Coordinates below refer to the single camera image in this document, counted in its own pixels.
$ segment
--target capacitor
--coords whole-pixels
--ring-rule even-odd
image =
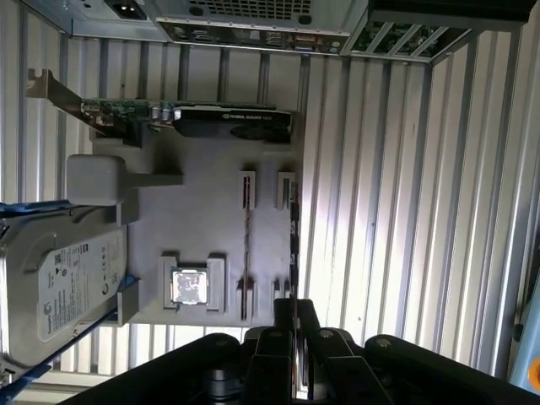
[[[170,122],[170,107],[168,105],[164,105],[161,110],[161,121]]]
[[[159,107],[152,107],[152,121],[159,121],[161,119],[161,109]]]

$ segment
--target corrugated metal wall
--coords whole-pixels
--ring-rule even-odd
[[[86,97],[300,111],[300,287],[321,323],[360,343],[395,334],[503,375],[538,217],[538,18],[536,8],[522,35],[485,33],[431,70],[67,39],[2,1],[0,198],[62,197],[66,157],[91,151],[86,126],[23,96],[28,67]],[[176,328],[102,328],[62,369],[120,372],[174,347]]]

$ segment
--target hard drive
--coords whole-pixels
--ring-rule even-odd
[[[116,307],[126,228],[117,226],[115,209],[3,213],[1,386],[50,361]]]

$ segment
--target green circuit board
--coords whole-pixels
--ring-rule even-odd
[[[221,106],[224,108],[253,108],[258,110],[275,110],[274,105],[242,104],[242,103],[209,103],[188,102],[179,100],[111,100],[111,99],[83,99],[84,111],[103,111],[117,116],[125,122],[150,121],[152,108],[157,107],[160,111],[164,108],[172,111],[176,107],[195,105]]]

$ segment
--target hard drive label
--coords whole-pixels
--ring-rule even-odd
[[[125,268],[121,229],[50,252],[39,270],[38,335],[42,342],[112,297]]]

